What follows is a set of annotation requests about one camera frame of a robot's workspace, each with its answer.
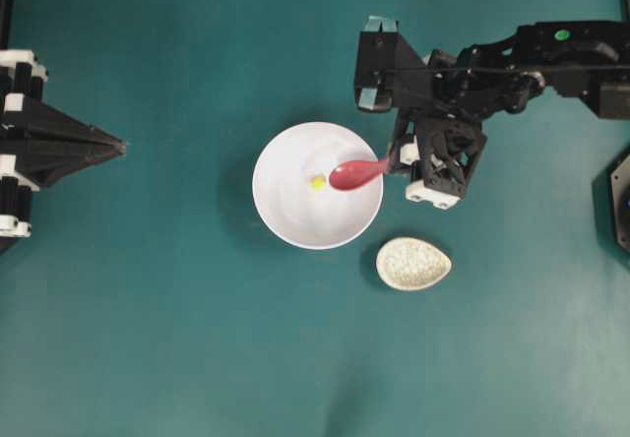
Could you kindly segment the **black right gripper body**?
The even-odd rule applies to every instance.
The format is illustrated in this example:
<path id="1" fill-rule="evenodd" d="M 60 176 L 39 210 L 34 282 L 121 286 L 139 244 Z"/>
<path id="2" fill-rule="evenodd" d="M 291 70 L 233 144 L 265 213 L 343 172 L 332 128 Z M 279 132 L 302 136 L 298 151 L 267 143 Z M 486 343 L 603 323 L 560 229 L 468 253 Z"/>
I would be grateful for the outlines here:
<path id="1" fill-rule="evenodd" d="M 424 175 L 429 173 L 429 163 L 438 160 L 444 161 L 456 174 L 453 165 L 457 162 L 466 176 L 468 190 L 486 144 L 479 124 L 447 113 L 401 108 L 391 142 L 406 134 L 416 136 L 418 160 Z"/>

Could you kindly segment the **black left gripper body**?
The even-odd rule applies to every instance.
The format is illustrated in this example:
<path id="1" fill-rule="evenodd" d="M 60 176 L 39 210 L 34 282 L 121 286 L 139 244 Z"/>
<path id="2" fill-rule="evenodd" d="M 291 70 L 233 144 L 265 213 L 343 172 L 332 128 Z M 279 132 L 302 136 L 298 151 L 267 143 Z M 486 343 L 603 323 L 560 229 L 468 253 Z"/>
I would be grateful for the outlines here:
<path id="1" fill-rule="evenodd" d="M 125 142 L 23 94 L 7 94 L 1 111 L 1 155 L 36 189 L 126 154 Z"/>

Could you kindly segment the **black-white left gripper finger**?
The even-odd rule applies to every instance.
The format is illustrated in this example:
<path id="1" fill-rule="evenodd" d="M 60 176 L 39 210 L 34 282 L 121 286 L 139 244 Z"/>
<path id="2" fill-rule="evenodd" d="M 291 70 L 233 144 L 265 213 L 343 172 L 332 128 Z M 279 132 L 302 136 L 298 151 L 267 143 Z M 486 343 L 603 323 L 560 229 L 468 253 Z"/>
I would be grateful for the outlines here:
<path id="1" fill-rule="evenodd" d="M 33 184 L 16 170 L 14 155 L 1 155 L 1 254 L 32 235 Z"/>
<path id="2" fill-rule="evenodd" d="M 21 111 L 28 97 L 41 101 L 48 71 L 32 50 L 1 51 L 1 107 L 3 112 Z"/>

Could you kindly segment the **black-white right gripper finger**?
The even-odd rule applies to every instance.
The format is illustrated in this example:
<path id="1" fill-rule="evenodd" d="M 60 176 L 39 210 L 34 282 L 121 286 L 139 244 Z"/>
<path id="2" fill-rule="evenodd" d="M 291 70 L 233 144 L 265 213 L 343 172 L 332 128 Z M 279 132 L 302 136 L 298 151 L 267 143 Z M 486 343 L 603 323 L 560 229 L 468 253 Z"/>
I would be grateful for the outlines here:
<path id="1" fill-rule="evenodd" d="M 416 136 L 406 134 L 390 142 L 387 156 L 389 160 L 388 172 L 390 174 L 409 172 L 413 164 L 418 161 Z"/>
<path id="2" fill-rule="evenodd" d="M 412 202 L 428 202 L 434 208 L 448 210 L 461 201 L 467 191 L 466 176 L 455 162 L 456 174 L 441 160 L 429 163 L 429 173 L 422 173 L 419 160 L 410 166 L 409 185 L 405 197 Z"/>

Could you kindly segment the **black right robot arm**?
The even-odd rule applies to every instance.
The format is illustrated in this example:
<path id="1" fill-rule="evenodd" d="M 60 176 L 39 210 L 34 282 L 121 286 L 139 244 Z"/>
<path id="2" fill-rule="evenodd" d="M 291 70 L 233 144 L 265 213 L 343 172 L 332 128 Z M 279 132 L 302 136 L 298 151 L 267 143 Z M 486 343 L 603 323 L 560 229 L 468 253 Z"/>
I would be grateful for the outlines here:
<path id="1" fill-rule="evenodd" d="M 426 58 L 401 39 L 387 77 L 399 110 L 392 167 L 409 174 L 408 200 L 448 210 L 466 195 L 487 141 L 483 122 L 494 114 L 519 114 L 553 89 L 599 118 L 628 119 L 629 27 L 537 23 Z"/>

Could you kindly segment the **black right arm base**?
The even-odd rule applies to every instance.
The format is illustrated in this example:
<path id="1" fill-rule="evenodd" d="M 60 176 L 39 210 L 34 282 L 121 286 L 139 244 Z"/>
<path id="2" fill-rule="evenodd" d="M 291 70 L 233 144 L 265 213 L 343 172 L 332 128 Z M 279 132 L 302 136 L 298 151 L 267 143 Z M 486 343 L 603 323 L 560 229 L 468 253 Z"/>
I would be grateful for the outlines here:
<path id="1" fill-rule="evenodd" d="M 613 156 L 592 183 L 599 246 L 619 261 L 629 261 L 629 146 Z"/>

